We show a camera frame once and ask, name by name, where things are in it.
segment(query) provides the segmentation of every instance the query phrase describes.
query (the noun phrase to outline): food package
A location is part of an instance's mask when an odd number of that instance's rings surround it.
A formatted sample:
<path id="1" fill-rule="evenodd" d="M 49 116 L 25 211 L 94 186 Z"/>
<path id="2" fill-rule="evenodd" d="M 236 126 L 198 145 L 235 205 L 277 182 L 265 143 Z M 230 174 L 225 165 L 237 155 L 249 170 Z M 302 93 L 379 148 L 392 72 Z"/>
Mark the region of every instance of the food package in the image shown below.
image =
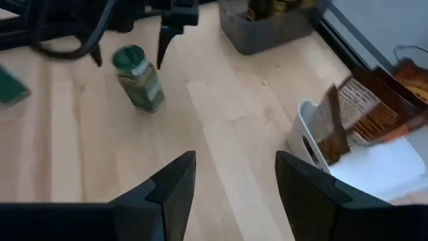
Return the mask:
<path id="1" fill-rule="evenodd" d="M 331 86 L 327 90 L 308 123 L 308 129 L 327 164 L 335 164 L 342 155 L 350 151 L 340 120 L 337 87 Z"/>
<path id="2" fill-rule="evenodd" d="M 427 105 L 377 68 L 357 68 L 339 87 L 342 125 L 349 143 L 372 146 L 423 126 Z"/>
<path id="3" fill-rule="evenodd" d="M 303 0 L 303 7 L 309 8 L 309 7 L 316 7 L 319 3 L 319 0 Z"/>
<path id="4" fill-rule="evenodd" d="M 402 59 L 394 77 L 428 104 L 428 70 L 418 67 L 411 59 Z"/>
<path id="5" fill-rule="evenodd" d="M 250 21 L 259 21 L 271 16 L 274 0 L 249 0 L 247 18 Z"/>
<path id="6" fill-rule="evenodd" d="M 274 0 L 271 15 L 293 11 L 302 4 L 302 0 Z"/>

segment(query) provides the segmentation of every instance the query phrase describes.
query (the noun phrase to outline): light wood surface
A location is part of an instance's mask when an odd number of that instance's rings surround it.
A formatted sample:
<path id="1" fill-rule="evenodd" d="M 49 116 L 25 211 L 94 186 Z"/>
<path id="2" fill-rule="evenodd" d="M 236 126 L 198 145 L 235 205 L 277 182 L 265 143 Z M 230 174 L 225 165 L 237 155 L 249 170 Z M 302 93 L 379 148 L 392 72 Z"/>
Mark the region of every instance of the light wood surface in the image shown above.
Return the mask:
<path id="1" fill-rule="evenodd" d="M 219 27 L 217 5 L 200 14 L 167 50 L 158 72 L 167 100 L 155 114 L 133 108 L 110 58 L 136 44 L 155 61 L 159 17 L 106 33 L 102 68 L 89 58 L 51 62 L 29 48 L 1 52 L 33 94 L 0 112 L 0 201 L 107 202 L 196 150 L 186 240 L 293 240 L 275 152 L 286 148 L 299 101 L 319 100 L 348 70 L 317 33 L 242 56 Z"/>

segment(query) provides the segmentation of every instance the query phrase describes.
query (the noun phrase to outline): spice jar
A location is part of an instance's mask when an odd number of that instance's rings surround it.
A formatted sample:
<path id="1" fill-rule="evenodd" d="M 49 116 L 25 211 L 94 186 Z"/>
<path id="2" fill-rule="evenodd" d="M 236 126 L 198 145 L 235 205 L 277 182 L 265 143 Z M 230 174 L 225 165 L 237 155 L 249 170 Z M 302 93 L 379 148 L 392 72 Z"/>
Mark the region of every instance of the spice jar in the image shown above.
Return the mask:
<path id="1" fill-rule="evenodd" d="M 135 45 L 124 46 L 114 53 L 112 61 L 119 83 L 133 105 L 147 112 L 156 112 L 165 96 L 156 70 L 144 51 Z"/>

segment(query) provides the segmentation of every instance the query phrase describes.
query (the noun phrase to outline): black cord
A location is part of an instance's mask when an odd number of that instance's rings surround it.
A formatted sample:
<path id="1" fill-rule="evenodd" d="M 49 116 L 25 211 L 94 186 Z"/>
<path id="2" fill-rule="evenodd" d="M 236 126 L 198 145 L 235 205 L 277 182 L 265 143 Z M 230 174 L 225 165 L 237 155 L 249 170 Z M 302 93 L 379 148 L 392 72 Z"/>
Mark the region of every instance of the black cord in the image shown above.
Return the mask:
<path id="1" fill-rule="evenodd" d="M 31 43 L 31 48 L 47 57 L 62 60 L 77 60 L 79 58 L 84 57 L 97 46 L 103 33 L 106 31 L 108 22 L 110 21 L 113 12 L 112 10 L 117 1 L 118 0 L 107 1 L 106 6 L 104 7 L 104 10 L 101 14 L 100 20 L 98 21 L 98 24 L 95 27 L 95 30 L 92 32 L 91 36 L 86 42 L 82 43 L 82 45 L 78 49 L 71 52 L 52 51 L 39 42 L 41 35 L 40 26 L 42 25 L 43 20 L 42 18 L 45 16 L 45 12 L 47 11 L 47 1 L 44 1 L 44 6 L 42 7 L 43 12 L 39 14 L 39 17 L 36 20 L 35 29 L 33 29 L 33 39 Z"/>
<path id="2" fill-rule="evenodd" d="M 395 59 L 397 60 L 397 63 L 400 62 L 399 57 L 397 55 L 397 50 L 403 50 L 403 49 L 417 49 L 417 50 L 421 50 L 425 53 L 428 53 L 428 50 L 425 50 L 425 49 L 418 47 L 418 46 L 397 46 L 394 49 L 394 55 L 395 55 Z"/>

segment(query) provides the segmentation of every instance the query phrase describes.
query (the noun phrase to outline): gray plastic bin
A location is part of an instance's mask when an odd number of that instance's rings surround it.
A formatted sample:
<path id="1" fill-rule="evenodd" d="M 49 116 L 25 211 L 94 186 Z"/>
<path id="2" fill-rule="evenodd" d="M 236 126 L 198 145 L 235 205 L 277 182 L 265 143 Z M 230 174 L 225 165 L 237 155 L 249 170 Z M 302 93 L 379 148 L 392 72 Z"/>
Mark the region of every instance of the gray plastic bin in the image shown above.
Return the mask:
<path id="1" fill-rule="evenodd" d="M 220 26 L 238 52 L 254 54 L 310 35 L 329 2 L 252 22 L 247 20 L 248 0 L 219 0 Z"/>

